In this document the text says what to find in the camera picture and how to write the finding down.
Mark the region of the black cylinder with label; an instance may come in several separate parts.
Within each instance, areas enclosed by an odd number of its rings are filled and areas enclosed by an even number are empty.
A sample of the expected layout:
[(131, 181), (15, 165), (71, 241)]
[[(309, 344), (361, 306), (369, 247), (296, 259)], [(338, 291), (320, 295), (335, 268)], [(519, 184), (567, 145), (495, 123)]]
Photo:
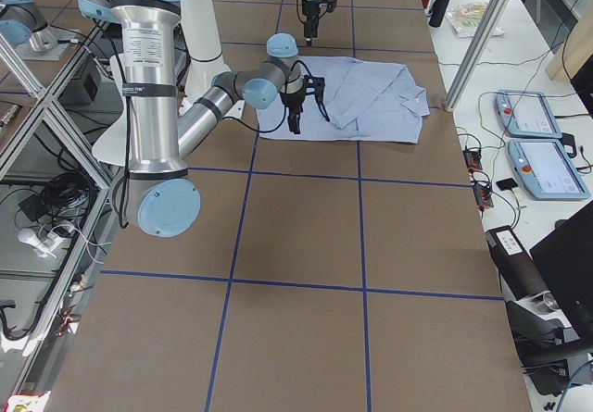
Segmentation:
[(549, 291), (536, 265), (510, 226), (485, 233), (489, 253), (515, 299)]

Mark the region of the upper blue teach pendant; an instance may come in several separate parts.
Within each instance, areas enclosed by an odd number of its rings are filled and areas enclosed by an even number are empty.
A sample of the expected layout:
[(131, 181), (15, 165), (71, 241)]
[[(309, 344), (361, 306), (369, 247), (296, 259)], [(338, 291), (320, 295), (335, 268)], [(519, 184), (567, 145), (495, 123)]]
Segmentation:
[(499, 90), (495, 109), (503, 130), (515, 138), (558, 139), (561, 130), (546, 96), (539, 92)]

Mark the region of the blue striped button shirt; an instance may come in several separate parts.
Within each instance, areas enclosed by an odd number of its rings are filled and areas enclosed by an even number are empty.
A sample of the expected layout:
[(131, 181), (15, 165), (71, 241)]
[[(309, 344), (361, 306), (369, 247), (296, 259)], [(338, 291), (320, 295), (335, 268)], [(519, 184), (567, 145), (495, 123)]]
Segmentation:
[(300, 134), (279, 126), (284, 106), (277, 98), (257, 111), (265, 137), (295, 141), (376, 141), (416, 144), (423, 117), (430, 113), (426, 91), (403, 64), (362, 61), (346, 56), (304, 56), (313, 75), (325, 78), (323, 119), (308, 97), (300, 117)]

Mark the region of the lower blue teach pendant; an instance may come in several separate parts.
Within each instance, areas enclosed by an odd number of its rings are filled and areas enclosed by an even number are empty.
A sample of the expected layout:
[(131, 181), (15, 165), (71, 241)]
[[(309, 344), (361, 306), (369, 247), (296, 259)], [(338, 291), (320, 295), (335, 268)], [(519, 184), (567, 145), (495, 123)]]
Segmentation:
[(587, 186), (558, 140), (512, 139), (507, 148), (519, 180), (534, 199), (566, 201), (590, 197)]

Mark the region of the white plastic chair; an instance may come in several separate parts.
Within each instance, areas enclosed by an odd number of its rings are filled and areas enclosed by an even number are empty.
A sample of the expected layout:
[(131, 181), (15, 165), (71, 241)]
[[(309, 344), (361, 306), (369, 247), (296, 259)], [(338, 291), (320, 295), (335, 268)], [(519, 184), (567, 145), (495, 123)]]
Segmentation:
[(119, 118), (107, 130), (99, 136), (92, 147), (92, 154), (99, 162), (123, 167), (125, 159), (126, 142), (128, 140), (127, 132), (127, 110), (125, 97), (121, 94), (122, 91), (122, 74), (120, 71), (122, 55), (112, 56), (109, 60), (112, 75), (115, 85), (117, 87), (116, 96), (120, 99), (123, 105)]

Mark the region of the blue teach pendant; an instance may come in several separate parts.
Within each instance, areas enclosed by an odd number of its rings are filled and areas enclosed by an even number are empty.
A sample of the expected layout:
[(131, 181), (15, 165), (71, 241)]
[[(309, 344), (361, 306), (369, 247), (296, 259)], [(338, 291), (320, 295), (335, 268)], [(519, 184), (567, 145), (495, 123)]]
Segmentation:
[(503, 130), (515, 138), (558, 139), (561, 130), (546, 96), (539, 92), (499, 90), (495, 109)]
[(590, 197), (587, 186), (558, 140), (512, 139), (507, 148), (519, 180), (534, 199), (566, 201)]

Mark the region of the black monitor stand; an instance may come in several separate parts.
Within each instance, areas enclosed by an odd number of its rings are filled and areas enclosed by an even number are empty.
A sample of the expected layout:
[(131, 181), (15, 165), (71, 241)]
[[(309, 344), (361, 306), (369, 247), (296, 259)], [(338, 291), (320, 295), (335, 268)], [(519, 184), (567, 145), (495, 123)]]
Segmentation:
[(516, 302), (505, 304), (511, 334), (524, 368), (558, 366), (592, 353), (592, 338), (581, 338), (557, 319), (545, 320)]

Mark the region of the black water bottle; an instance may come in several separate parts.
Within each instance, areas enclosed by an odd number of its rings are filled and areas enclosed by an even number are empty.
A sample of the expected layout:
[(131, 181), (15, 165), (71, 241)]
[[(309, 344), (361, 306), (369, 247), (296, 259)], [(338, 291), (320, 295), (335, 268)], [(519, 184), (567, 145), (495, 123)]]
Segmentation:
[(428, 24), (432, 28), (441, 26), (450, 0), (434, 0)]

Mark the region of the aluminium frame post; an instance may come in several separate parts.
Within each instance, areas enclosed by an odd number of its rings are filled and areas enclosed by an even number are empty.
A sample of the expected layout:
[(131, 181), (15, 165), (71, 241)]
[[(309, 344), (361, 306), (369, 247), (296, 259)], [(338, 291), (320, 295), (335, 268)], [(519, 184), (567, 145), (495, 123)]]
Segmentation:
[(489, 0), (486, 12), (474, 33), (458, 72), (449, 87), (444, 102), (444, 109), (446, 111), (452, 112), (458, 104), (508, 2), (509, 0)]

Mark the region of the black monitor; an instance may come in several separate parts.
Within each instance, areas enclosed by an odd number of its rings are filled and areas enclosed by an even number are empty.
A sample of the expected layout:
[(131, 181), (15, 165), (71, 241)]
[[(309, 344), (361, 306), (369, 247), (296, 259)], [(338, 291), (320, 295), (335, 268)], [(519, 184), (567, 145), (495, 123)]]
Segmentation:
[(531, 257), (558, 306), (581, 336), (592, 334), (592, 205), (534, 245)]

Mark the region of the orange circuit board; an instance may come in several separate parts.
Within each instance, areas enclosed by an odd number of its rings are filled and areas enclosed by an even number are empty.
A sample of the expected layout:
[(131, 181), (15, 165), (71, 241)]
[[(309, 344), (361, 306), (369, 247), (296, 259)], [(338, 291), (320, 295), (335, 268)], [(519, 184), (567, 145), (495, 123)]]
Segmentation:
[(465, 148), (463, 151), (463, 158), (469, 172), (481, 171), (482, 167), (482, 153), (480, 149)]

